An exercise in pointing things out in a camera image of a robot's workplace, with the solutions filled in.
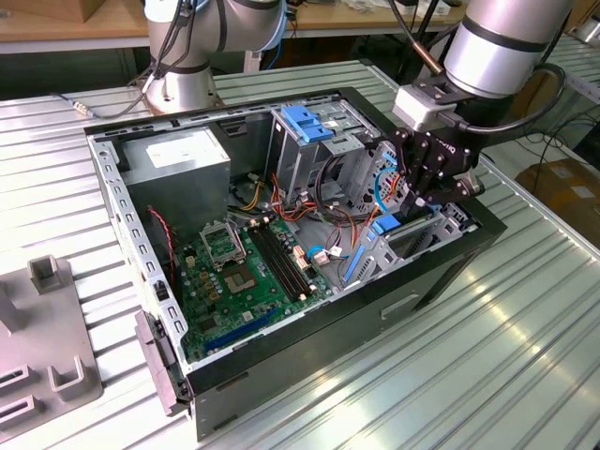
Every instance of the wooden table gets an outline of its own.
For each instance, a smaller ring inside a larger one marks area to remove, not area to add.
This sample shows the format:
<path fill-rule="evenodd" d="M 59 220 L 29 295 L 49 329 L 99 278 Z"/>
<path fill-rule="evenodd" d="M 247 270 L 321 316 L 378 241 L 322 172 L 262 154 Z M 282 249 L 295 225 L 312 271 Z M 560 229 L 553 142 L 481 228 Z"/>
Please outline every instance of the wooden table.
<path fill-rule="evenodd" d="M 428 31 L 454 23 L 464 7 L 453 8 L 448 16 L 435 17 Z M 304 4 L 297 13 L 295 38 L 361 36 L 400 33 L 391 9 L 375 7 L 358 12 L 343 3 L 333 6 Z M 293 34 L 288 23 L 285 38 Z M 0 19 L 0 53 L 38 53 L 148 46 L 148 29 L 140 0 L 107 0 L 85 23 L 10 11 Z"/>

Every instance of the ram slot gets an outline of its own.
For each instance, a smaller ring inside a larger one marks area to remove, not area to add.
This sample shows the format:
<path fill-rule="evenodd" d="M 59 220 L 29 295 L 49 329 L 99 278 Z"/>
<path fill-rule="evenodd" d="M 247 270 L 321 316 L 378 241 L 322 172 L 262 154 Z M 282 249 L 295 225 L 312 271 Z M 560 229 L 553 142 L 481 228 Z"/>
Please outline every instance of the ram slot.
<path fill-rule="evenodd" d="M 250 231 L 249 235 L 291 301 L 297 301 L 301 293 L 310 293 L 308 283 L 281 248 L 271 230 L 266 228 L 254 229 Z"/>

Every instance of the cardboard box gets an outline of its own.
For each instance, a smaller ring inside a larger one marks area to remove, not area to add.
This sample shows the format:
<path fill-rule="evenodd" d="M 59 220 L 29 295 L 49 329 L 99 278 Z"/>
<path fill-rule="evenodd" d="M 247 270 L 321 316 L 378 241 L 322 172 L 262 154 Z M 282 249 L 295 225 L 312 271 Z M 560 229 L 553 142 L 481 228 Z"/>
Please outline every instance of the cardboard box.
<path fill-rule="evenodd" d="M 83 23 L 105 0 L 0 0 L 0 8 Z"/>
<path fill-rule="evenodd" d="M 532 192 L 538 165 L 517 176 L 517 182 Z M 600 248 L 600 180 L 574 159 L 541 165 L 534 192 L 583 237 Z"/>
<path fill-rule="evenodd" d="M 584 24 L 600 8 L 600 0 L 577 0 L 573 5 L 565 33 Z M 517 118 L 534 113 L 548 103 L 556 92 L 556 80 L 546 73 L 533 75 L 521 91 L 515 96 L 511 114 Z"/>

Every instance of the pci slot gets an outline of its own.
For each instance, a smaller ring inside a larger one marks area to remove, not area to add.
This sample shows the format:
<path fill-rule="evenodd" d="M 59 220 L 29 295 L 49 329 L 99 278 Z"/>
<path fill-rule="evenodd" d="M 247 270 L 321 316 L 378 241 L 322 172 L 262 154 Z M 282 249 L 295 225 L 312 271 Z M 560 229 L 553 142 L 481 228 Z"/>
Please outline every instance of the pci slot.
<path fill-rule="evenodd" d="M 271 320 L 271 316 L 277 312 L 277 309 L 271 309 L 269 312 L 264 314 L 263 316 L 255 319 L 252 322 L 245 323 L 244 325 L 236 328 L 229 333 L 216 337 L 213 340 L 210 340 L 204 344 L 204 349 L 208 352 L 209 350 L 214 350 L 219 347 L 225 347 L 226 345 L 231 344 L 235 340 L 242 338 L 248 333 L 252 333 L 257 331 L 259 328 L 264 327 Z"/>
<path fill-rule="evenodd" d="M 281 248 L 271 230 L 263 227 L 253 228 L 248 231 L 248 234 L 292 302 L 299 300 L 301 294 L 310 294 L 307 281 Z"/>

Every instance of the black cable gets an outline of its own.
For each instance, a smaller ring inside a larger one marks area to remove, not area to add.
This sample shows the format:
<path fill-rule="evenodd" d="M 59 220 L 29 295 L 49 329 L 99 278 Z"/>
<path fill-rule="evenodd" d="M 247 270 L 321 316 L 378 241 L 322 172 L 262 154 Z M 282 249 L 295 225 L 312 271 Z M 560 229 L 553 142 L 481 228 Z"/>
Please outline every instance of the black cable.
<path fill-rule="evenodd" d="M 456 116 L 452 112 L 441 112 L 439 117 L 442 119 L 446 125 L 449 125 L 453 128 L 458 128 L 460 131 L 464 131 L 467 133 L 473 134 L 498 134 L 504 133 L 506 131 L 511 131 L 513 129 L 524 127 L 531 122 L 539 119 L 542 115 L 546 114 L 550 111 L 554 106 L 558 103 L 561 95 L 563 94 L 564 87 L 566 86 L 566 75 L 564 70 L 554 64 L 544 63 L 537 67 L 536 71 L 545 71 L 547 73 L 551 73 L 556 77 L 557 81 L 557 89 L 554 96 L 550 99 L 550 101 L 544 105 L 544 107 L 540 108 L 538 111 L 533 114 L 528 115 L 527 117 L 523 117 L 515 122 L 511 122 L 510 124 L 500 125 L 498 127 L 477 127 L 475 125 L 471 125 L 465 122 L 461 117 Z"/>
<path fill-rule="evenodd" d="M 406 22 L 404 22 L 400 11 L 398 11 L 398 7 L 396 6 L 396 0 L 387 1 L 390 5 L 390 8 L 392 9 L 392 12 L 394 13 L 394 16 L 396 17 L 398 24 L 400 25 L 400 28 L 402 29 L 402 32 L 411 42 L 411 45 L 417 52 L 417 54 L 421 57 L 421 59 L 423 59 L 425 65 L 435 74 L 442 73 L 443 67 L 440 66 L 436 59 L 433 56 L 431 56 L 431 53 L 429 53 L 428 50 L 414 38 L 413 33 L 411 33 L 411 30 L 409 30 L 409 26 L 406 24 Z"/>
<path fill-rule="evenodd" d="M 569 18 L 571 17 L 571 12 L 573 12 L 573 9 L 571 9 L 569 11 L 569 13 L 566 15 L 566 17 L 564 18 L 564 21 L 562 22 L 561 28 L 554 35 L 554 37 L 550 41 L 550 44 L 547 46 L 546 51 L 544 52 L 544 55 L 542 56 L 542 59 L 540 59 L 540 63 L 545 63 L 548 60 L 548 58 L 550 57 L 550 54 L 554 51 L 554 48 L 556 47 L 556 44 L 558 44 L 559 39 L 561 38 L 561 36 L 564 33 L 564 28 L 566 28 L 567 22 L 569 22 Z"/>
<path fill-rule="evenodd" d="M 561 132 L 561 130 L 563 128 L 566 128 L 569 124 L 571 124 L 575 120 L 579 119 L 579 117 L 589 114 L 591 111 L 593 111 L 594 109 L 596 109 L 598 107 L 600 107 L 600 105 L 593 105 L 591 108 L 588 108 L 584 112 L 579 112 L 577 114 L 572 115 L 567 121 L 563 122 L 559 127 L 556 128 L 556 130 L 552 134 L 552 139 L 555 139 L 556 136 Z M 551 140 L 546 143 L 546 146 L 544 147 L 544 151 L 542 152 L 542 155 L 540 157 L 540 163 L 537 165 L 537 170 L 535 171 L 535 180 L 533 181 L 533 187 L 532 187 L 533 195 L 535 195 L 535 190 L 537 189 L 537 183 L 540 178 L 540 172 L 542 171 L 542 160 L 546 156 L 546 152 L 548 151 L 548 149 L 550 147 L 550 143 L 551 143 Z"/>
<path fill-rule="evenodd" d="M 487 159 L 489 159 L 491 162 L 493 162 L 493 163 L 494 163 L 494 165 L 496 165 L 496 161 L 494 160 L 494 158 L 493 158 L 493 157 L 491 157 L 490 155 L 488 155 L 486 152 L 481 152 L 481 153 L 482 153 L 482 155 L 483 155 L 484 157 L 486 157 L 486 158 L 487 158 Z"/>
<path fill-rule="evenodd" d="M 416 32 L 416 36 L 414 37 L 417 42 L 420 42 L 421 40 L 423 40 L 423 37 L 425 36 L 425 32 L 428 30 L 429 23 L 431 22 L 431 18 L 433 17 L 433 13 L 435 12 L 435 8 L 438 7 L 439 3 L 440 3 L 440 0 L 430 0 L 429 7 L 427 8 L 427 11 L 425 12 L 425 16 L 423 16 L 423 20 L 421 21 L 421 24 L 419 25 L 419 29 Z"/>
<path fill-rule="evenodd" d="M 179 56 L 170 66 L 168 66 L 164 73 L 167 74 L 174 68 L 176 68 L 184 59 L 186 59 L 189 55 L 189 48 L 191 47 L 191 35 L 194 30 L 194 19 L 196 18 L 196 0 L 190 0 L 190 15 L 187 23 L 187 36 L 186 36 L 186 49 L 183 54 Z"/>
<path fill-rule="evenodd" d="M 458 30 L 459 26 L 460 26 L 460 22 L 456 22 L 453 25 L 450 25 L 448 28 L 446 28 L 445 30 L 442 30 L 440 33 L 435 35 L 435 37 L 430 42 L 428 42 L 425 47 L 428 50 L 431 50 L 438 42 L 441 42 L 447 36 L 454 34 Z"/>
<path fill-rule="evenodd" d="M 179 34 L 179 31 L 181 30 L 181 26 L 179 26 L 179 25 L 176 26 L 176 23 L 177 23 L 177 18 L 179 16 L 179 13 L 181 10 L 181 6 L 183 5 L 183 1 L 184 0 L 177 0 L 177 7 L 175 9 L 173 19 L 169 25 L 167 34 L 165 35 L 165 38 L 162 41 L 160 50 L 158 51 L 157 62 L 156 62 L 154 69 L 150 73 L 150 77 L 155 77 L 157 75 L 158 68 L 160 67 L 160 63 L 161 63 L 162 59 L 167 55 L 168 52 L 171 51 L 171 49 L 173 48 L 174 42 L 177 40 L 177 35 Z M 142 101 L 142 99 L 145 97 L 146 93 L 144 90 L 142 90 L 141 93 L 133 100 L 133 102 L 131 102 L 129 105 L 127 105 L 127 107 L 124 110 L 117 112 L 115 114 L 99 114 L 97 112 L 92 111 L 89 107 L 87 107 L 86 105 L 83 105 L 81 102 L 74 100 L 72 98 L 68 98 L 68 97 L 64 96 L 63 94 L 53 94 L 53 95 L 63 99 L 68 104 L 70 104 L 75 110 L 79 111 L 80 113 L 84 113 L 88 117 L 95 118 L 95 119 L 110 120 L 110 119 L 116 119 L 118 117 L 121 117 L 121 116 L 129 113 L 131 110 L 133 110 L 133 108 L 136 107 L 136 105 L 138 103 L 140 103 L 140 101 Z"/>
<path fill-rule="evenodd" d="M 419 8 L 419 2 L 416 2 L 414 6 L 414 11 L 412 12 L 412 20 L 411 20 L 411 35 L 413 34 L 414 22 L 416 21 L 416 11 Z M 406 75 L 409 66 L 409 60 L 411 58 L 411 54 L 413 53 L 412 46 L 406 46 L 404 51 L 402 52 L 402 56 L 400 57 L 400 61 L 398 63 L 398 68 L 396 71 L 396 80 L 401 81 Z"/>
<path fill-rule="evenodd" d="M 404 33 L 406 35 L 408 40 L 411 42 L 411 45 L 413 45 L 413 46 L 417 45 L 417 41 L 414 38 L 413 33 L 411 33 L 411 30 L 409 29 L 409 25 L 407 25 L 406 22 L 404 22 L 404 18 L 402 17 L 402 14 L 400 14 L 400 11 L 398 11 L 398 7 L 396 6 L 396 0 L 387 0 L 387 1 L 390 4 L 390 8 L 392 9 L 392 12 L 396 16 L 398 25 L 400 25 L 400 28 L 402 28 L 402 33 Z"/>

